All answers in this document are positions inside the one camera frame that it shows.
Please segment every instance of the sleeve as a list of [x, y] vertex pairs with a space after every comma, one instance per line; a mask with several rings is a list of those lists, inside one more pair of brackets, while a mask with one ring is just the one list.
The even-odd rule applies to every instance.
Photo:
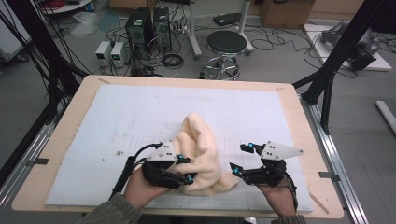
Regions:
[[140, 211], [133, 208], [122, 195], [117, 193], [110, 201], [99, 205], [76, 224], [132, 224], [137, 223], [140, 216]]
[[294, 217], [281, 217], [279, 219], [271, 221], [271, 224], [305, 224], [305, 218], [301, 215]]

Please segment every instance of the metal rail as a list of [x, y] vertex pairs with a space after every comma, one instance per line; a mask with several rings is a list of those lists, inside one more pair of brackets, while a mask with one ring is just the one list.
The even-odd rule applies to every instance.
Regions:
[[53, 122], [50, 125], [44, 125], [41, 128], [33, 143], [29, 146], [20, 162], [18, 162], [17, 166], [8, 177], [4, 186], [0, 189], [0, 213], [7, 206], [10, 199], [15, 196], [17, 189], [20, 188], [26, 176], [29, 175], [35, 159], [47, 144], [54, 128], [55, 124]]
[[311, 115], [318, 130], [321, 144], [325, 149], [327, 159], [332, 166], [332, 171], [334, 172], [334, 175], [337, 175], [339, 177], [339, 181], [337, 181], [336, 183], [338, 184], [344, 196], [349, 214], [351, 215], [353, 222], [356, 224], [369, 223], [361, 207], [358, 196], [356, 195], [355, 190], [353, 189], [352, 184], [349, 181], [347, 172], [344, 168], [343, 163], [341, 162], [341, 158], [338, 155], [332, 137], [325, 133], [320, 124], [320, 109], [317, 105], [310, 105], [305, 101], [303, 102], [307, 104], [311, 112]]

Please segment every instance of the white paper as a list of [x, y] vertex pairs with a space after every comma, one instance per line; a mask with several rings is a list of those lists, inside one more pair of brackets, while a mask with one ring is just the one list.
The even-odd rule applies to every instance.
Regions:
[[[229, 162], [245, 169], [262, 165], [259, 155], [241, 151], [240, 144], [271, 140], [292, 146], [276, 92], [103, 85], [64, 156], [46, 204], [99, 205], [108, 200], [127, 157], [145, 145], [174, 139], [191, 112], [211, 127], [224, 173], [231, 172]], [[299, 211], [312, 211], [298, 158], [286, 162], [298, 187]], [[186, 196], [176, 190], [148, 207], [271, 210], [259, 190], [242, 180], [213, 197]]]

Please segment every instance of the human hand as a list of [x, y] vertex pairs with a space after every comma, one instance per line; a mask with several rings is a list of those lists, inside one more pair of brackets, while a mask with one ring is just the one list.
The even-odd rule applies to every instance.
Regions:
[[271, 188], [264, 185], [257, 185], [257, 187], [280, 217], [292, 217], [296, 215], [293, 197], [285, 177], [276, 187]]
[[132, 172], [123, 195], [134, 208], [141, 209], [155, 197], [169, 190], [168, 188], [150, 185], [143, 176], [142, 169], [139, 167]]

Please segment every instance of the crumpled towel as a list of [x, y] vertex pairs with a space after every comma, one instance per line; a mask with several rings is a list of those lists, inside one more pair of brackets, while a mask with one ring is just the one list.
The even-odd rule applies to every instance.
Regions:
[[197, 173], [193, 184], [184, 185], [184, 194], [212, 196], [229, 190], [239, 179], [231, 173], [221, 172], [218, 149], [213, 133], [204, 120], [196, 113], [184, 118], [181, 131], [173, 141], [176, 154], [190, 158], [190, 163], [173, 164], [168, 168], [172, 173]]

